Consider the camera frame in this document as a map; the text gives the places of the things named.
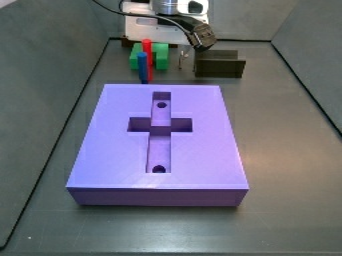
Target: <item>purple box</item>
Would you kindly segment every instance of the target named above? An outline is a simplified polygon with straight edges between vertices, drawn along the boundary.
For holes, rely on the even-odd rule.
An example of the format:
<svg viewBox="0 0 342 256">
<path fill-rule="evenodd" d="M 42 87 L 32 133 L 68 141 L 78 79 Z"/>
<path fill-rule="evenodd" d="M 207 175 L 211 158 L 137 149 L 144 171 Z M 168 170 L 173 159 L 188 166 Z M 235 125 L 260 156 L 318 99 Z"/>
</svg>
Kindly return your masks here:
<svg viewBox="0 0 342 256">
<path fill-rule="evenodd" d="M 248 183 L 219 86 L 105 85 L 66 189 L 81 205 L 237 206 Z"/>
</svg>

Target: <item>cable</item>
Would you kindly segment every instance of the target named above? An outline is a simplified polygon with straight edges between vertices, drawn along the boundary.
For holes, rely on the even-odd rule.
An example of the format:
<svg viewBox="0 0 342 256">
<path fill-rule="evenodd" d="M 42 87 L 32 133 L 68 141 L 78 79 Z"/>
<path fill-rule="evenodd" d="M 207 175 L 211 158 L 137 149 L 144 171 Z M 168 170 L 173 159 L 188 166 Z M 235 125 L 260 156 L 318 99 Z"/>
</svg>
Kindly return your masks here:
<svg viewBox="0 0 342 256">
<path fill-rule="evenodd" d="M 149 15 L 149 14 L 135 14 L 135 13 L 128 13 L 128 12 L 123 12 L 123 11 L 115 11 L 112 10 L 111 8 L 108 8 L 107 6 L 104 6 L 97 0 L 92 0 L 93 3 L 96 3 L 101 8 L 104 8 L 107 11 L 109 12 L 113 12 L 119 15 L 123 15 L 123 16 L 131 16 L 131 17 L 144 17 L 144 18 L 153 18 L 153 19 L 159 19 L 159 20 L 165 20 L 168 21 L 169 23 L 172 23 L 184 33 L 185 35 L 189 34 L 189 31 L 185 30 L 175 21 L 161 17 L 161 16 L 157 16 L 157 15 Z"/>
</svg>

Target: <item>cross-shaped slot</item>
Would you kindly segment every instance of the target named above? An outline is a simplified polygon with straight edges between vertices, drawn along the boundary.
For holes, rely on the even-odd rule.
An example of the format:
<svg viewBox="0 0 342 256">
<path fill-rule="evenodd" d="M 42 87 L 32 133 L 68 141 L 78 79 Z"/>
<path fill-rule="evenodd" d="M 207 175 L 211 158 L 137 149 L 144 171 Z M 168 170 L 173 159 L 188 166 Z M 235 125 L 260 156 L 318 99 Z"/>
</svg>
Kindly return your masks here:
<svg viewBox="0 0 342 256">
<path fill-rule="evenodd" d="M 171 118 L 171 92 L 153 92 L 149 117 L 131 117 L 128 132 L 149 132 L 147 173 L 171 173 L 171 132 L 192 132 L 191 118 Z"/>
</svg>

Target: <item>gray table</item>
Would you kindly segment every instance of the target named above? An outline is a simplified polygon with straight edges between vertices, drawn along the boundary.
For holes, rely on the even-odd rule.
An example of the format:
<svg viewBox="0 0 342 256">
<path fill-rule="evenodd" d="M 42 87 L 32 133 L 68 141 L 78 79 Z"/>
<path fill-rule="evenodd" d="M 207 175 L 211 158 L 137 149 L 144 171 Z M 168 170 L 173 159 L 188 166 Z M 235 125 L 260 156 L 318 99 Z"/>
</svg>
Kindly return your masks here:
<svg viewBox="0 0 342 256">
<path fill-rule="evenodd" d="M 241 79 L 195 79 L 192 63 L 155 83 L 217 84 L 251 190 L 237 208 L 80 207 L 65 182 L 105 83 L 139 83 L 112 41 L 57 143 L 4 255 L 342 253 L 342 143 L 268 43 L 219 43 L 247 60 Z"/>
</svg>

